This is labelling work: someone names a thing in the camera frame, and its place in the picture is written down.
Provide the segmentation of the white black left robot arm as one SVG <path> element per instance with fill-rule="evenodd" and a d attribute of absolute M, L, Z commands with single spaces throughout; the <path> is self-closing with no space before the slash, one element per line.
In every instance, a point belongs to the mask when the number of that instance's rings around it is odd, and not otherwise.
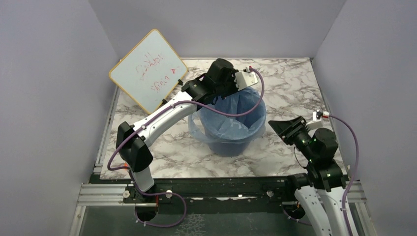
<path fill-rule="evenodd" d="M 216 59 L 208 71 L 184 83 L 181 90 L 161 108 L 148 117 L 130 125 L 118 127 L 116 150 L 126 162 L 126 169 L 136 186 L 136 196 L 143 202 L 154 197 L 154 179 L 150 172 L 153 161 L 150 147 L 169 128 L 200 108 L 208 108 L 218 98 L 226 98 L 248 85 L 253 79 L 251 67 L 242 71 L 225 59 Z"/>

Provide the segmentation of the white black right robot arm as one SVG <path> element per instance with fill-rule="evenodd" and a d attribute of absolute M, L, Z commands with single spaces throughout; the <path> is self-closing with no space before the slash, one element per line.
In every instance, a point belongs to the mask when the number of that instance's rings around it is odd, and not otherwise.
<path fill-rule="evenodd" d="M 347 194 L 352 186 L 334 161 L 338 150 L 335 133 L 324 128 L 324 115 L 268 123 L 281 140 L 294 146 L 308 161 L 306 173 L 287 176 L 284 195 L 296 200 L 318 236 L 358 235 Z"/>

